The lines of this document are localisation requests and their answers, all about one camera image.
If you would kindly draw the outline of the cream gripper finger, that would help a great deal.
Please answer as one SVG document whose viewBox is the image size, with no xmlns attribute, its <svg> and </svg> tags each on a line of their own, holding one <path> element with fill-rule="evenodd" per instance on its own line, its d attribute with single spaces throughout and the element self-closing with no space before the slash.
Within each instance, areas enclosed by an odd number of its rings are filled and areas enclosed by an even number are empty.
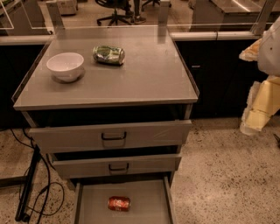
<svg viewBox="0 0 280 224">
<path fill-rule="evenodd" d="M 249 90 L 247 107 L 241 117 L 240 131 L 248 136 L 261 132 L 280 109 L 280 78 L 270 75 L 263 82 L 255 81 Z"/>
<path fill-rule="evenodd" d="M 252 45 L 250 45 L 245 50 L 243 50 L 240 53 L 239 58 L 245 61 L 257 61 L 261 41 L 262 41 L 261 39 L 258 39 Z"/>
</svg>

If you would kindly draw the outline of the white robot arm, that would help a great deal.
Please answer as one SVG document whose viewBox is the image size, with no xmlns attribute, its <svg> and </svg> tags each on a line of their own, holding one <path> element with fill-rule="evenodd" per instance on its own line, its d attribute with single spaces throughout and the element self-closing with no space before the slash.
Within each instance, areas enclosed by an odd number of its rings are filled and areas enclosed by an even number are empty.
<svg viewBox="0 0 280 224">
<path fill-rule="evenodd" d="M 253 83 L 241 117 L 240 131 L 253 136 L 280 109 L 280 17 L 239 58 L 256 61 L 258 69 L 268 75 L 265 81 Z"/>
</svg>

